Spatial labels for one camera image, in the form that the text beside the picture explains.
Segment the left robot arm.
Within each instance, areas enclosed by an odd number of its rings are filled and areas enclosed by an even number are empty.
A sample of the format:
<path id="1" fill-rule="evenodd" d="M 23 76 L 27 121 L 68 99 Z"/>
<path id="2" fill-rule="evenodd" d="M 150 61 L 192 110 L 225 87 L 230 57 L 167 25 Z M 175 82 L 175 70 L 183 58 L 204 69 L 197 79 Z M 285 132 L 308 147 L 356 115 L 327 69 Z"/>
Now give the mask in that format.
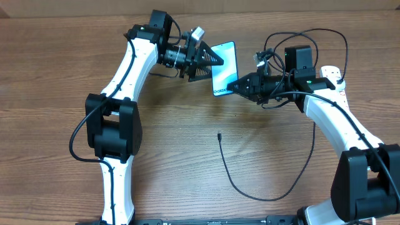
<path id="1" fill-rule="evenodd" d="M 156 64 L 178 70 L 189 81 L 211 77 L 211 66 L 223 60 L 203 41 L 201 27 L 182 32 L 171 43 L 176 22 L 166 12 L 154 10 L 148 24 L 134 25 L 124 35 L 127 49 L 110 83 L 101 94 L 85 102 L 87 141 L 101 165 L 104 210 L 98 224 L 132 224 L 132 170 L 143 138 L 138 98 L 150 70 Z"/>

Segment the teal Galaxy smartphone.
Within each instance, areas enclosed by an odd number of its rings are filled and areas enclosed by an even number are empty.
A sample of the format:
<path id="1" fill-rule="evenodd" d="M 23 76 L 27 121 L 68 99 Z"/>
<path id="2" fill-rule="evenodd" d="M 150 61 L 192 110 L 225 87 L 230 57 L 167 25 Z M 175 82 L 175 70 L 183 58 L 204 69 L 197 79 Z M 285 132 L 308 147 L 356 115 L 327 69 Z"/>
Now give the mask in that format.
<path id="1" fill-rule="evenodd" d="M 211 49 L 223 59 L 221 66 L 212 66 L 212 93 L 214 97 L 230 95 L 228 84 L 238 80 L 236 45 L 233 41 L 215 45 Z"/>

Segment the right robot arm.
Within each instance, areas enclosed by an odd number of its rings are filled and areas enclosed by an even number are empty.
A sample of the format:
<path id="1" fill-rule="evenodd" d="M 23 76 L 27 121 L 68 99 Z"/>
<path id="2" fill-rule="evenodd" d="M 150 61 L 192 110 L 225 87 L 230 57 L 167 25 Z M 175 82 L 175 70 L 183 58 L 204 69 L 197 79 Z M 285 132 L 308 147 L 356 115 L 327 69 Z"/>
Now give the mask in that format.
<path id="1" fill-rule="evenodd" d="M 284 50 L 282 75 L 270 74 L 272 49 L 255 55 L 257 71 L 227 90 L 258 104 L 287 99 L 320 128 L 339 157 L 330 198 L 299 209 L 293 224 L 361 224 L 399 213 L 399 145 L 384 144 L 350 112 L 342 77 L 316 74 L 310 46 Z"/>

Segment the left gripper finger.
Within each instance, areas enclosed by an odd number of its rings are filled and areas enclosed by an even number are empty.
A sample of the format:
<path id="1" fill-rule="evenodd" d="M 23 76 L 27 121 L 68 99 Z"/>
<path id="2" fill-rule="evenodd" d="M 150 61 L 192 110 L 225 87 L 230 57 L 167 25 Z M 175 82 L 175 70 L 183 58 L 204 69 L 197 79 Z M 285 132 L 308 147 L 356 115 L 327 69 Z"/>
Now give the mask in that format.
<path id="1" fill-rule="evenodd" d="M 194 82 L 212 78 L 212 71 L 211 67 L 192 67 L 187 75 L 189 76 L 188 81 Z"/>
<path id="2" fill-rule="evenodd" d="M 224 60 L 218 56 L 204 41 L 201 41 L 196 52 L 195 62 L 198 66 L 222 66 Z"/>

